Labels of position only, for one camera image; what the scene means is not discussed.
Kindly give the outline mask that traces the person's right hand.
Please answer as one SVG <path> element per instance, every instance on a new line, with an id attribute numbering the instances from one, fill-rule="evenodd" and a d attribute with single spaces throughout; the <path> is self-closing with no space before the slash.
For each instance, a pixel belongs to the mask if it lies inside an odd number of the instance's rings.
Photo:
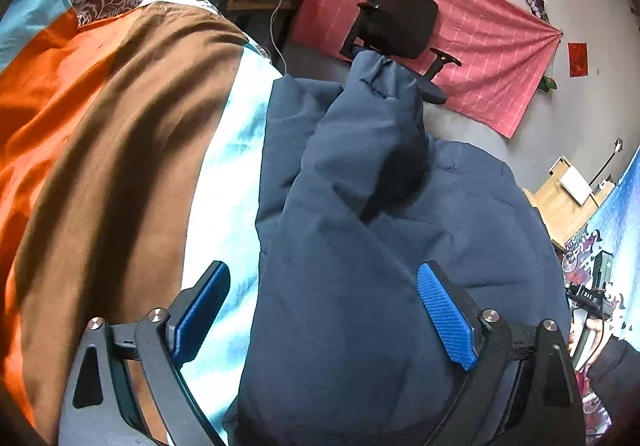
<path id="1" fill-rule="evenodd" d="M 582 337 L 584 331 L 587 331 L 587 343 L 585 344 L 579 358 L 585 359 L 586 362 L 593 362 L 605 347 L 606 342 L 612 336 L 612 329 L 608 322 L 604 322 L 598 318 L 579 316 L 575 312 L 570 323 L 570 337 L 568 338 L 568 354 L 573 357 L 576 354 L 577 343 Z"/>

